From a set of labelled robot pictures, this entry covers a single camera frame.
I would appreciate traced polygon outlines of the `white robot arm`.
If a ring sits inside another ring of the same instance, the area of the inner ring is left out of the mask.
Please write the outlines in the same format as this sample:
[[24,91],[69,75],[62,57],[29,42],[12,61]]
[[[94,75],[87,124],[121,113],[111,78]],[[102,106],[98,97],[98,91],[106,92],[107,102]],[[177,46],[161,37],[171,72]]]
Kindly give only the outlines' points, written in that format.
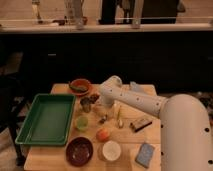
[[213,171],[213,140],[209,116],[195,97],[170,98],[125,90],[113,75],[99,85],[100,101],[112,107],[120,101],[161,121],[161,171]]

